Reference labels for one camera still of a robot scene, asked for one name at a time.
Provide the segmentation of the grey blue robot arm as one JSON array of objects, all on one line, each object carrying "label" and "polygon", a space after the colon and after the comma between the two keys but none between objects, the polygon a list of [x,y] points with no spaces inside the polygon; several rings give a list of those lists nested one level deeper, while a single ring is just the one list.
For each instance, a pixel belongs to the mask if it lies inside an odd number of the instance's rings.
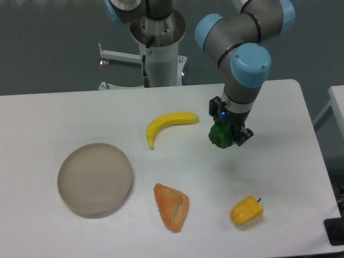
[{"label": "grey blue robot arm", "polygon": [[[290,1],[234,1],[238,16],[226,20],[209,14],[197,24],[197,45],[226,77],[221,96],[209,102],[214,125],[210,141],[225,149],[241,146],[253,132],[246,119],[267,80],[271,56],[260,42],[291,29],[295,9]],[[171,1],[106,1],[116,24],[130,24],[140,48],[139,63],[144,87],[177,83],[178,44],[185,35],[183,16]]]}]

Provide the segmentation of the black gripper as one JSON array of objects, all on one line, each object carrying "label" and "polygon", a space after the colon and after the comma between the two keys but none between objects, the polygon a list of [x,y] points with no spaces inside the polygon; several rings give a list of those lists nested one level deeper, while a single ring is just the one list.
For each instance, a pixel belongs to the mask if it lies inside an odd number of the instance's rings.
[{"label": "black gripper", "polygon": [[248,139],[250,139],[254,132],[245,128],[245,121],[250,111],[244,113],[235,113],[225,108],[225,103],[222,103],[221,98],[216,96],[209,101],[209,115],[213,121],[227,125],[232,134],[234,134],[234,142],[237,146],[242,146]]}]

